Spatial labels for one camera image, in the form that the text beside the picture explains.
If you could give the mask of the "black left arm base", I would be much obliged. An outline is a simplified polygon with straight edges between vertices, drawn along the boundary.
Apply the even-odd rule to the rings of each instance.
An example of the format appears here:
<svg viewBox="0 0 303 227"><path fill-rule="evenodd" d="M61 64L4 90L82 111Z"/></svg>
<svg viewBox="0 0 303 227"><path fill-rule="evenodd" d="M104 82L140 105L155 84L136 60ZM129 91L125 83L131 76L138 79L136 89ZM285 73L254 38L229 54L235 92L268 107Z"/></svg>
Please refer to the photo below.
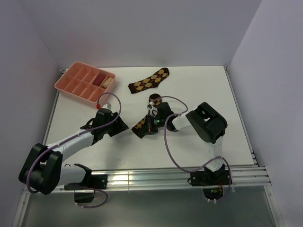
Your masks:
<svg viewBox="0 0 303 227"><path fill-rule="evenodd" d="M108 194L104 190L107 188L108 175L91 175L88 180L83 183L69 183L64 185L66 191L92 190L93 192L75 192L74 201L76 205L84 208L96 208L104 205L108 200ZM100 192L105 196L104 201L99 205L88 205L97 198L97 193Z"/></svg>

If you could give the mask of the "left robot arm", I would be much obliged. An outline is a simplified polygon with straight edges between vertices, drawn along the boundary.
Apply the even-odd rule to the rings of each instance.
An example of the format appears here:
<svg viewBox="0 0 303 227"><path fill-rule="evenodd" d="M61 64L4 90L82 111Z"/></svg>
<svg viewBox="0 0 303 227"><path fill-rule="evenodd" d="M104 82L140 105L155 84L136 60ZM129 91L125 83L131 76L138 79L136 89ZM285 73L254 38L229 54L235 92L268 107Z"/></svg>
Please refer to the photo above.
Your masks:
<svg viewBox="0 0 303 227"><path fill-rule="evenodd" d="M87 189L92 184L92 170L82 164L64 166L63 162L84 148L93 146L104 135L113 137L128 128L118 112L101 108L94 118L71 136L49 145L35 144L18 179L44 195L50 194L59 185L76 184Z"/></svg>

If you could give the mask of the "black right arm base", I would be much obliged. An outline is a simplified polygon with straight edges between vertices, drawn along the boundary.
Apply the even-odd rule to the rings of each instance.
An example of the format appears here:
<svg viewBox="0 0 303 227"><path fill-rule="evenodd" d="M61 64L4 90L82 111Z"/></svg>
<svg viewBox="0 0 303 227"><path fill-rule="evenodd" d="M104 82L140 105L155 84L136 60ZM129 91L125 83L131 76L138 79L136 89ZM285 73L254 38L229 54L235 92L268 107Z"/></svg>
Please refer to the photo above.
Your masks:
<svg viewBox="0 0 303 227"><path fill-rule="evenodd" d="M204 171L197 171L190 174L187 182L193 187L203 187L203 194L207 199L218 200L224 196L225 185L231 180L228 170L212 172L205 168Z"/></svg>

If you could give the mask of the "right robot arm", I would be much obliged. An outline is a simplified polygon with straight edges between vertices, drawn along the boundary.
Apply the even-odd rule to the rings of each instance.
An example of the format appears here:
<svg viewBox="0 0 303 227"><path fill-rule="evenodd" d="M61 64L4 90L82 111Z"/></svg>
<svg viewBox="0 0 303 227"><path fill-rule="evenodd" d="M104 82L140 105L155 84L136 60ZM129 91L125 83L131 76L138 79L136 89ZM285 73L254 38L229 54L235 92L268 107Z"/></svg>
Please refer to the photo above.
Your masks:
<svg viewBox="0 0 303 227"><path fill-rule="evenodd" d="M184 128L192 127L199 138L208 145L206 160L212 160L204 170L205 180L209 184L216 184L222 177L225 164L222 156L222 142L228 124L215 109L203 102L197 108L182 114L173 113L167 102L156 107L149 106L149 113L138 129L138 137L158 133L159 128L166 128L171 132L178 132Z"/></svg>

